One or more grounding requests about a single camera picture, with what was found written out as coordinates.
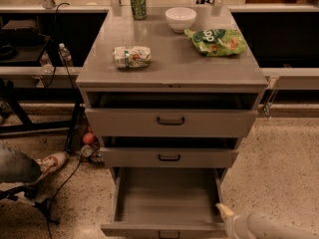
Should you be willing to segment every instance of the jeans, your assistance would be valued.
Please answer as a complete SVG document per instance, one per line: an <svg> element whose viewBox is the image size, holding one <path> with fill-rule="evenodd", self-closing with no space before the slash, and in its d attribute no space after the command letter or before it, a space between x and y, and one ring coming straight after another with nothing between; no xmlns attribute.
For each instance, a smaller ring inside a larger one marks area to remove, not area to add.
<svg viewBox="0 0 319 239"><path fill-rule="evenodd" d="M0 183L33 183L41 173L36 160L20 150L0 144Z"/></svg>

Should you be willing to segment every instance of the foot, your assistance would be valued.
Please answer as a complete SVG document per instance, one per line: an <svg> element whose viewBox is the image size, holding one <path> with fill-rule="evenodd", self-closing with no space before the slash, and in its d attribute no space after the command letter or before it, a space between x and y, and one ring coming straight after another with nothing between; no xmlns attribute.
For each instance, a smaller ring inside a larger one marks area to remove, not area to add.
<svg viewBox="0 0 319 239"><path fill-rule="evenodd" d="M57 152L43 159L36 159L37 163L40 165L42 173L40 177L32 184L38 183L47 175L61 168L61 166L66 162L67 158L68 155L66 152Z"/></svg>

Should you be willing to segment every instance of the green can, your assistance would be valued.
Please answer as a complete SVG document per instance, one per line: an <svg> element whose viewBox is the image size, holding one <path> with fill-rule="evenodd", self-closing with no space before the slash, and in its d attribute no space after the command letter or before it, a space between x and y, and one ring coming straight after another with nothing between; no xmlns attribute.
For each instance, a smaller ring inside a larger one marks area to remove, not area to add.
<svg viewBox="0 0 319 239"><path fill-rule="evenodd" d="M143 20L147 17L147 0L131 0L133 17Z"/></svg>

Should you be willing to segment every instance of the gray countertop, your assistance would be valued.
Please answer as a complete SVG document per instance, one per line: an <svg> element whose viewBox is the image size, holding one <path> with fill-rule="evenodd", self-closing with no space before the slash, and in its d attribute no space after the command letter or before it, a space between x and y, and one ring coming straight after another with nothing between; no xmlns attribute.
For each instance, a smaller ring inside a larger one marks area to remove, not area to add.
<svg viewBox="0 0 319 239"><path fill-rule="evenodd" d="M191 30L237 29L227 7L192 6L197 18ZM145 20L134 20L130 6L110 10L77 84L80 87L160 87L179 85L266 85L251 51L230 57L205 57L185 34L175 33L165 21L165 7L148 8ZM113 51L118 46L147 46L152 62L146 68L118 69Z"/></svg>

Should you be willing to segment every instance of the can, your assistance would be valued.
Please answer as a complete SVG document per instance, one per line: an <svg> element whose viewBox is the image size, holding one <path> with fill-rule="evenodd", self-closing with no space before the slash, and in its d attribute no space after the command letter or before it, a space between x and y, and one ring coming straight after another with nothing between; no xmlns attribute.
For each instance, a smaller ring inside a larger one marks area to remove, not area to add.
<svg viewBox="0 0 319 239"><path fill-rule="evenodd" d="M151 49L145 46L122 46L114 49L117 68L142 68L151 63Z"/></svg>
<svg viewBox="0 0 319 239"><path fill-rule="evenodd" d="M133 17L143 20L147 17L147 0L131 0Z"/></svg>

